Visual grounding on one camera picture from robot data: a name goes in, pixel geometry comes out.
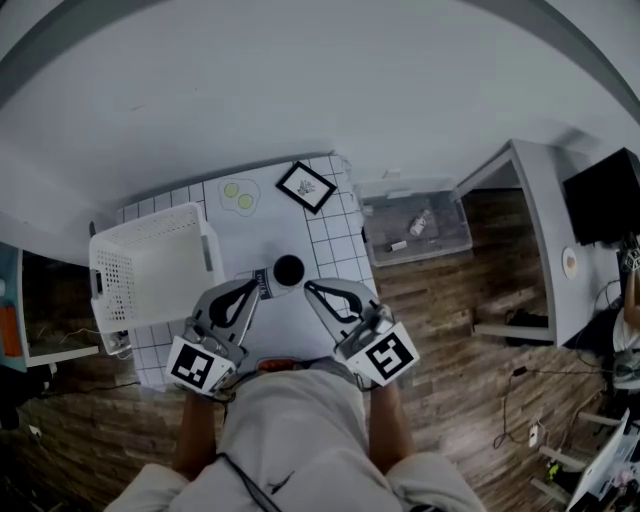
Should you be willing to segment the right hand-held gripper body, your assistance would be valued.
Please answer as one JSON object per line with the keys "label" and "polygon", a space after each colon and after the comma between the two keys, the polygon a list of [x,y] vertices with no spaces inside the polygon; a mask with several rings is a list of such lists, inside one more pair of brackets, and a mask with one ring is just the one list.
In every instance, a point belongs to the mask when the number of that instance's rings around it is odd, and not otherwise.
{"label": "right hand-held gripper body", "polygon": [[384,305],[337,344],[337,353],[363,384],[371,386],[390,384],[420,359],[406,328]]}

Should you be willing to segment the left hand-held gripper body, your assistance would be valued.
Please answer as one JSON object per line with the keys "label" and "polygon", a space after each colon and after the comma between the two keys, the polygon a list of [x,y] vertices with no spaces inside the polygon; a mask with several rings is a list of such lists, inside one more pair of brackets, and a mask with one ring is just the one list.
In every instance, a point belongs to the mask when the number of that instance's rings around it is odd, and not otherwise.
{"label": "left hand-held gripper body", "polygon": [[166,376],[174,384],[213,398],[247,357],[242,347],[247,331],[247,323],[208,329],[186,322],[183,333],[173,338]]}

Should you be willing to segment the white plastic storage bin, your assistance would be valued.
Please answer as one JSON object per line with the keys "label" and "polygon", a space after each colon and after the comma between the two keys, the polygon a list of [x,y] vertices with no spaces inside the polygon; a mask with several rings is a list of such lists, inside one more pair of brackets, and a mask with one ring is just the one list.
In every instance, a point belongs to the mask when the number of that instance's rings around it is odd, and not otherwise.
{"label": "white plastic storage bin", "polygon": [[205,291],[226,280],[217,234],[194,202],[96,234],[89,268],[103,334],[185,319]]}

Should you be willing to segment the black cup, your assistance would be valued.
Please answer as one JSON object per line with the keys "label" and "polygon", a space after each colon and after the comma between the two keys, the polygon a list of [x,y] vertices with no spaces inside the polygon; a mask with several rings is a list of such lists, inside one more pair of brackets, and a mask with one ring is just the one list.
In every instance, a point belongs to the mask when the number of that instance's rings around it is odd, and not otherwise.
{"label": "black cup", "polygon": [[276,260],[273,265],[273,277],[282,287],[297,286],[305,274],[305,266],[300,258],[295,255],[284,255]]}

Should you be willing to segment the person's left forearm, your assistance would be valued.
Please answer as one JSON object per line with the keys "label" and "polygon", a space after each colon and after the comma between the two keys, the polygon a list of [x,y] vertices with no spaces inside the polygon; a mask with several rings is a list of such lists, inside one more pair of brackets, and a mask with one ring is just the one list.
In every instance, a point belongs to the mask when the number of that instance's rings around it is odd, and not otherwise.
{"label": "person's left forearm", "polygon": [[187,394],[171,467],[190,481],[216,458],[215,419],[212,401],[195,393]]}

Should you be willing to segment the person's right forearm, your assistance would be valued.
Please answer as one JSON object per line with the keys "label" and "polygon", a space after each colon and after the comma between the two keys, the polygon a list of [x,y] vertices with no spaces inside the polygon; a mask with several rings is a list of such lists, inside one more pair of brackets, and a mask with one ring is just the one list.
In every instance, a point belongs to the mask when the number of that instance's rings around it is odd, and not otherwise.
{"label": "person's right forearm", "polygon": [[369,457],[386,475],[396,464],[416,453],[396,382],[370,394]]}

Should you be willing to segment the orange box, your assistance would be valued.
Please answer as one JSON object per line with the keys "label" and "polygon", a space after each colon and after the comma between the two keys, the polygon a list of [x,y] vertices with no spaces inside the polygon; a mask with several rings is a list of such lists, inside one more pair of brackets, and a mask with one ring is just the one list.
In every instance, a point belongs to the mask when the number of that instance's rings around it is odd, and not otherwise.
{"label": "orange box", "polygon": [[0,306],[0,346],[7,357],[23,356],[14,306]]}

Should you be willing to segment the white grid tablecloth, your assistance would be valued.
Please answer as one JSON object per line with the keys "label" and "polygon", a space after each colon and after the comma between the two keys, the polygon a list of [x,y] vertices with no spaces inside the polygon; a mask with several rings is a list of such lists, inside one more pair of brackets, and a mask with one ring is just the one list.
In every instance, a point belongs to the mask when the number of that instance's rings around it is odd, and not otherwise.
{"label": "white grid tablecloth", "polygon": [[338,277],[375,286],[348,163],[331,155],[305,164],[336,187],[316,214],[277,189],[292,166],[289,162],[174,189],[116,214],[122,224],[187,202],[201,207],[218,236],[225,277],[255,278],[261,284],[243,343],[248,356],[239,368],[242,373],[268,360],[311,360],[333,353],[333,338],[305,299],[303,287],[285,289],[274,281],[279,258],[298,257],[305,280]]}

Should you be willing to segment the clear plastic bin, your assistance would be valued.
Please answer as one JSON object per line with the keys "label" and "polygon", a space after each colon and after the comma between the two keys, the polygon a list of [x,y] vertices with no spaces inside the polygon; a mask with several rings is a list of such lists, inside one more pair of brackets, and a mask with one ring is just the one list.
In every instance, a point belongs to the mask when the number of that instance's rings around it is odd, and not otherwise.
{"label": "clear plastic bin", "polygon": [[[368,257],[376,267],[392,266],[465,252],[472,237],[458,191],[449,179],[386,178],[354,185],[363,215]],[[430,222],[420,236],[409,228],[425,209]],[[392,252],[395,242],[405,249]]]}

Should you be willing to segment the black framed drawing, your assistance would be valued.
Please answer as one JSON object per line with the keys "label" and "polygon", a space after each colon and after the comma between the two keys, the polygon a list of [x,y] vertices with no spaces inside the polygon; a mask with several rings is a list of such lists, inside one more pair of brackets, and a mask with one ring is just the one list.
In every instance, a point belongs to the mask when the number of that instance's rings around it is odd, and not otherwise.
{"label": "black framed drawing", "polygon": [[300,161],[276,183],[276,188],[312,214],[320,212],[337,186]]}

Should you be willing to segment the person's white shirt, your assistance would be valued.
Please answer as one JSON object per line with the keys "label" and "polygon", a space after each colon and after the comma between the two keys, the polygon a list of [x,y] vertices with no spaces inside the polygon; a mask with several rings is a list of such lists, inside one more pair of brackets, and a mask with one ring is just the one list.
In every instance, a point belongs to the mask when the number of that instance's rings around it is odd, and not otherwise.
{"label": "person's white shirt", "polygon": [[193,481],[146,465],[105,512],[486,512],[456,467],[416,453],[382,474],[370,397],[325,359],[241,383]]}

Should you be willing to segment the white side table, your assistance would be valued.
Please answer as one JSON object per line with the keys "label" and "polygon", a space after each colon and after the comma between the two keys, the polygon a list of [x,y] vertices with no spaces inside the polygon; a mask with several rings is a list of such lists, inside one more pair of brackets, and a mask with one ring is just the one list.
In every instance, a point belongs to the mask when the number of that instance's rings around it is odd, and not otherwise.
{"label": "white side table", "polygon": [[98,354],[97,344],[73,344],[71,337],[63,344],[59,344],[58,341],[53,344],[45,342],[43,348],[37,348],[34,353],[30,352],[24,319],[22,271],[23,251],[0,242],[0,281],[4,283],[4,293],[0,294],[0,306],[12,306],[15,309],[18,342],[18,355],[8,356],[5,354],[0,335],[0,366],[25,373],[31,367],[52,365]]}

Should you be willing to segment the grey desk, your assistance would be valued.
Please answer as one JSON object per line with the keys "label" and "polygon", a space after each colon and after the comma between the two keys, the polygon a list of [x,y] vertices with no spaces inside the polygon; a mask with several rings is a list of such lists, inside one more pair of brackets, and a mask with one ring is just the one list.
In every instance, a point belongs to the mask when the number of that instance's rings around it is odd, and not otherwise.
{"label": "grey desk", "polygon": [[592,317],[593,286],[587,273],[570,279],[564,272],[564,251],[580,258],[569,213],[556,174],[553,146],[511,139],[492,160],[456,186],[464,196],[498,173],[513,166],[524,194],[539,250],[547,301],[547,327],[527,327],[478,322],[474,336],[488,335],[526,341],[551,342],[559,347],[581,331]]}

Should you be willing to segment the black monitor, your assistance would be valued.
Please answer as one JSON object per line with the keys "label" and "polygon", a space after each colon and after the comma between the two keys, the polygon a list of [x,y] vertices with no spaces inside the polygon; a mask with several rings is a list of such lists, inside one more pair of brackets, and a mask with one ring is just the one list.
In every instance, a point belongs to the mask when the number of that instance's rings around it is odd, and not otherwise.
{"label": "black monitor", "polygon": [[626,148],[564,181],[578,243],[615,244],[640,235],[640,157]]}

